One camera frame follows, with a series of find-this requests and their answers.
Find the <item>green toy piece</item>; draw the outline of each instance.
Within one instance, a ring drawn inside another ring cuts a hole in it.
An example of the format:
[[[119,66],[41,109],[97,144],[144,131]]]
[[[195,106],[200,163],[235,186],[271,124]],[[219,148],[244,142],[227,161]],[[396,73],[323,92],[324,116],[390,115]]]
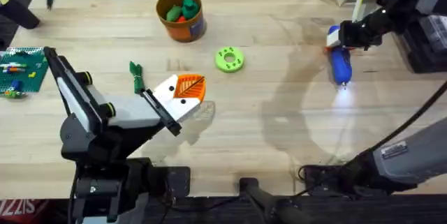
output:
[[[182,8],[174,5],[166,14],[166,21],[175,22],[182,14]]]
[[[195,17],[198,13],[197,3],[194,0],[183,0],[182,13],[186,20]]]
[[[142,80],[142,67],[140,64],[135,65],[132,61],[129,64],[129,70],[133,75],[133,92],[139,94],[141,89],[145,88]]]
[[[234,73],[244,65],[244,55],[236,47],[223,47],[216,53],[216,65],[225,73]]]

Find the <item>red label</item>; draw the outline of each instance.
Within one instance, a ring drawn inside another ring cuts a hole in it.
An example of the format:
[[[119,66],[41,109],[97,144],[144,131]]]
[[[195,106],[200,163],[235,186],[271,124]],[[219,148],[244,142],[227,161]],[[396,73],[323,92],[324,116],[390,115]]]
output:
[[[46,200],[0,200],[0,220],[37,224]]]

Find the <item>orange object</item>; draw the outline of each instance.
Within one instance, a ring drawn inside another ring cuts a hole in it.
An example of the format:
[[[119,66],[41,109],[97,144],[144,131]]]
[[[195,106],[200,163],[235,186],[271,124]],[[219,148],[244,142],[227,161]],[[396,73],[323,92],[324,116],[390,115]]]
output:
[[[183,15],[180,15],[176,22],[186,22],[186,18]]]
[[[174,98],[198,98],[201,102],[205,97],[206,83],[202,75],[180,75],[174,92]]]
[[[198,14],[184,22],[169,22],[165,20],[166,13],[173,7],[182,6],[183,0],[158,0],[156,12],[161,23],[165,26],[169,36],[182,43],[192,42],[199,39],[206,31],[206,22],[203,19],[203,7],[201,0],[194,0],[199,5]]]

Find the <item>black cable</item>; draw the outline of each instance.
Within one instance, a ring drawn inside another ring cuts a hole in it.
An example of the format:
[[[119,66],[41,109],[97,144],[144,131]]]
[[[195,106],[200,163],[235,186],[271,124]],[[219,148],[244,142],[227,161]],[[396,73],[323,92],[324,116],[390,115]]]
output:
[[[73,183],[71,184],[70,197],[68,199],[68,213],[67,213],[67,223],[71,224],[73,220],[73,201],[75,199],[76,181],[79,176],[78,164],[76,164],[75,176],[73,177]]]
[[[213,209],[215,209],[215,208],[217,208],[217,207],[224,206],[225,204],[228,204],[228,203],[231,203],[231,202],[235,202],[235,201],[238,200],[238,199],[240,199],[239,196],[238,196],[238,197],[231,198],[231,199],[229,199],[229,200],[221,201],[221,202],[219,202],[219,203],[216,203],[216,204],[212,205],[211,207],[205,207],[205,208],[203,208],[203,209],[194,209],[194,208],[190,208],[190,209],[180,209],[180,208],[177,208],[177,207],[171,207],[171,209],[172,209],[173,211],[178,211],[178,212],[180,212],[180,213],[203,213],[203,212],[206,212],[206,211],[213,210]]]
[[[329,175],[327,175],[324,179],[320,180],[319,182],[316,182],[312,186],[310,186],[307,189],[304,189],[303,191],[297,193],[296,195],[291,197],[291,200],[294,200],[297,197],[300,197],[301,195],[304,195],[305,193],[308,193],[310,190],[314,189],[317,186],[320,186],[322,183],[332,179],[333,177],[337,176],[340,171],[343,169],[346,169],[350,164],[357,161],[357,159],[362,158],[365,154],[372,153],[373,151],[376,151],[379,147],[384,145],[385,143],[392,140],[394,137],[399,135],[402,131],[407,129],[412,123],[414,123],[422,114],[424,114],[441,96],[447,91],[447,81],[445,81],[439,89],[423,104],[419,110],[413,114],[408,120],[406,120],[401,126],[399,126],[396,130],[394,130],[391,134],[383,138],[381,141],[379,141],[374,146],[364,150],[362,153],[357,155],[352,160],[348,161],[346,164],[341,166],[338,170],[335,170],[334,172],[331,172]]]
[[[169,204],[168,206],[165,206],[165,214],[163,215],[163,217],[160,220],[160,224],[163,224],[163,222],[165,221],[166,216],[168,215],[169,210],[173,207],[173,204],[171,202],[171,204]]]

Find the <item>blue object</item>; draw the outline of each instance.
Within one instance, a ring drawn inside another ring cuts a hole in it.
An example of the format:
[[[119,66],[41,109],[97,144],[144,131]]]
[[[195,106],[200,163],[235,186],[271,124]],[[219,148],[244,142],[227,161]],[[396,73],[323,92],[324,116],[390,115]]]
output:
[[[334,25],[329,28],[328,34],[339,29],[340,26]],[[330,65],[332,66],[332,75],[338,85],[346,85],[351,81],[352,67],[351,54],[349,50],[340,46],[330,50]]]
[[[20,89],[20,81],[19,80],[13,80],[13,82],[11,83],[10,89],[12,89],[13,91],[19,91],[19,89]]]

